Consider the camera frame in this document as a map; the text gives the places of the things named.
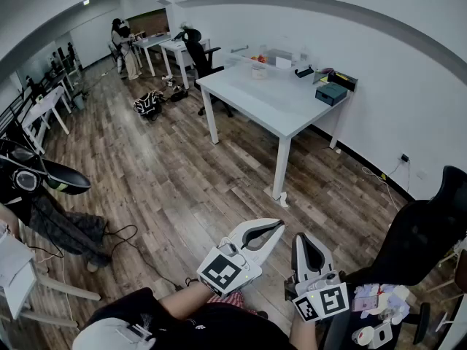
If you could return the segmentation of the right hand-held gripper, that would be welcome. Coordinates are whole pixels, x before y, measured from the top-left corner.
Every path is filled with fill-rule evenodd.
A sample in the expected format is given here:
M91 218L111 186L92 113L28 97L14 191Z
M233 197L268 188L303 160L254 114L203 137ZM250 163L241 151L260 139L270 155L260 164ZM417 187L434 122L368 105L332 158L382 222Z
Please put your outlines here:
M291 268L298 283L295 292L287 293L285 299L293 303L304 322L325 319L350 308L346 284L337 271L332 271L331 251L310 233L297 233L293 239ZM308 279L312 272L322 275Z

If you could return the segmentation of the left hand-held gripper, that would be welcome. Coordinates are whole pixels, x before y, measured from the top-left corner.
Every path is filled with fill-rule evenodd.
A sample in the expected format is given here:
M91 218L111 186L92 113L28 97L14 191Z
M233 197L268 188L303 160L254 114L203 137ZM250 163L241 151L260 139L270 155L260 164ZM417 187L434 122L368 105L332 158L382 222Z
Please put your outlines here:
M196 273L200 282L220 298L251 284L285 231L280 219L260 218L240 223L213 247Z

